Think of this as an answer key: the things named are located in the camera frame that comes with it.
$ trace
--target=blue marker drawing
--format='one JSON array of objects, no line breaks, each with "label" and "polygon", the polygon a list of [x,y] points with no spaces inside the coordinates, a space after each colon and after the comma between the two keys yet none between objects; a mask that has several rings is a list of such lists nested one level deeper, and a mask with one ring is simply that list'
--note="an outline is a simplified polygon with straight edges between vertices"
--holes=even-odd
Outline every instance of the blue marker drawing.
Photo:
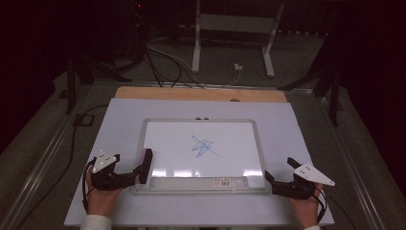
[{"label": "blue marker drawing", "polygon": [[218,155],[217,153],[213,152],[212,150],[210,150],[210,148],[212,147],[212,144],[214,143],[213,141],[208,141],[208,140],[202,140],[200,141],[197,137],[195,137],[194,135],[192,135],[193,140],[196,142],[196,145],[193,146],[192,150],[198,150],[199,153],[196,155],[196,158],[200,157],[203,155],[203,153],[205,153],[206,151],[211,151],[213,154],[215,154],[216,156],[221,157],[220,155]]}]

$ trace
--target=floor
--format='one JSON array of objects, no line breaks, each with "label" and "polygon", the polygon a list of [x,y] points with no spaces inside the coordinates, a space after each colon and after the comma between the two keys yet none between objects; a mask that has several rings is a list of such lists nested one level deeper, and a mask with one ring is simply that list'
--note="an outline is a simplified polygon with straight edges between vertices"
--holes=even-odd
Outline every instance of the floor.
[{"label": "floor", "polygon": [[[278,34],[271,50],[276,76],[268,78],[260,54],[266,37],[248,39],[249,34],[232,35],[233,39],[224,39],[224,36],[219,39],[216,34],[203,39],[200,72],[192,74],[188,71],[189,77],[183,72],[174,86],[199,87],[198,82],[208,88],[275,90],[277,86],[305,76],[323,44],[322,37]],[[249,41],[236,42],[236,36],[239,40]],[[148,49],[170,54],[188,65],[192,63],[193,39],[190,37],[172,41],[156,36],[148,43]],[[155,56],[153,51],[149,53],[153,66],[162,74],[159,78],[167,78],[163,86],[171,87],[178,78],[178,66],[172,60]],[[118,65],[128,62],[125,58],[116,60]],[[235,63],[242,65],[240,71],[234,69]],[[66,89],[66,74],[55,80],[56,93],[0,155],[2,229],[17,229],[19,223],[19,229],[76,229],[64,226],[63,222],[105,108],[91,111],[95,115],[92,126],[77,129],[72,126],[75,114],[108,104],[121,85],[159,86],[150,64],[145,58],[136,68],[123,73],[132,82],[116,82],[97,71],[94,72],[96,80],[93,85],[81,85],[77,80],[78,103],[71,116],[65,115],[67,102],[58,98]],[[336,223],[326,229],[351,229],[346,216],[356,229],[405,229],[405,199],[352,106],[346,89],[340,89],[339,126],[335,127],[327,117],[328,95],[326,98],[311,95],[316,82],[305,83],[285,94],[295,111],[313,164],[322,172],[333,175],[337,184],[327,190],[338,204],[329,203]],[[38,167],[37,162],[42,162],[42,167]],[[66,174],[59,178],[67,166]]]}]

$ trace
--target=label sticker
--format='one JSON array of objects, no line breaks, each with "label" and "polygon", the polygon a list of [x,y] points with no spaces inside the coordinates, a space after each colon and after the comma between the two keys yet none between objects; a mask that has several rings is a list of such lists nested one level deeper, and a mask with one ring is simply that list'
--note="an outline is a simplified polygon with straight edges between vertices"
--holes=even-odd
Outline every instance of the label sticker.
[{"label": "label sticker", "polygon": [[230,178],[215,178],[214,186],[215,187],[231,187],[231,179]]}]

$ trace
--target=whiteboard frame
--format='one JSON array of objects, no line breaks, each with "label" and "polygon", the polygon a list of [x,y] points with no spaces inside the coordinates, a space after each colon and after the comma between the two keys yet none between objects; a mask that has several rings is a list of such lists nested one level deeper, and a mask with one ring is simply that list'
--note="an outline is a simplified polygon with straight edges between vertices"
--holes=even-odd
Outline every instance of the whiteboard frame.
[{"label": "whiteboard frame", "polygon": [[[263,187],[251,188],[248,186],[248,176],[242,177],[230,177],[230,176],[216,176],[216,177],[154,177],[153,161],[152,158],[151,168],[145,185],[137,183],[135,186],[130,187],[130,192],[134,195],[151,195],[151,194],[251,194],[251,193],[264,193],[270,192],[270,185],[266,182],[264,177],[264,159],[262,155],[262,149],[259,142],[259,135],[257,131],[257,125],[254,120],[251,119],[145,119],[143,122],[143,128],[140,135],[140,141],[138,145],[138,153],[136,155],[136,162],[139,164],[145,154],[145,141],[147,138],[147,125],[148,123],[249,123],[252,126],[254,134],[255,144],[257,148],[257,154],[259,158],[260,171],[262,173],[261,182]],[[231,183],[231,186],[211,186],[214,181],[220,181]],[[151,188],[153,186],[164,186],[165,188]]]}]

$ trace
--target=dark background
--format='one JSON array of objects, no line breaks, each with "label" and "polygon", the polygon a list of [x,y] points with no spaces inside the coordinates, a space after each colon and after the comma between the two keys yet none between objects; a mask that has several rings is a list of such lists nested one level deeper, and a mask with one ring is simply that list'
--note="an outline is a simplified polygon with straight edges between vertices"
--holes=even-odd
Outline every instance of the dark background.
[{"label": "dark background", "polygon": [[[111,62],[124,54],[121,44],[130,33],[125,1],[3,1],[0,7],[1,145],[3,151],[19,130],[54,93],[52,80],[66,71],[66,53],[81,49],[97,60]],[[194,23],[190,0],[137,1],[147,24],[178,37],[177,25]],[[219,1],[202,11],[221,12]],[[269,1],[221,2],[239,7],[230,14],[266,16]],[[405,134],[406,7],[400,1],[289,1],[281,33],[326,35],[311,70],[339,68],[341,85],[406,194],[403,162]]]}]

